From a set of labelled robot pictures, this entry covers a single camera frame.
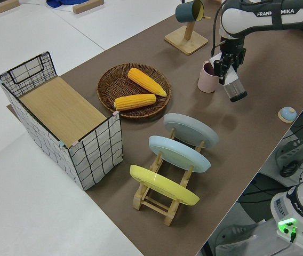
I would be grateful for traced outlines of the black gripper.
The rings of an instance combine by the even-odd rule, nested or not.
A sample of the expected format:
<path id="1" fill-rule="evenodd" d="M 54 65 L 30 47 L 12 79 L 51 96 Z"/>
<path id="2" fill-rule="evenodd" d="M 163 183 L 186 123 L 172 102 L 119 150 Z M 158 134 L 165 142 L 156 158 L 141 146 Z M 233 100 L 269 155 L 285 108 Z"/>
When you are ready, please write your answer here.
<path id="1" fill-rule="evenodd" d="M 221 57 L 213 62 L 214 73 L 219 77 L 219 83 L 224 83 L 229 69 L 229 61 L 225 56 L 232 56 L 232 67 L 237 72 L 240 65 L 243 64 L 246 48 L 244 48 L 244 39 L 221 39 L 220 40 Z"/>

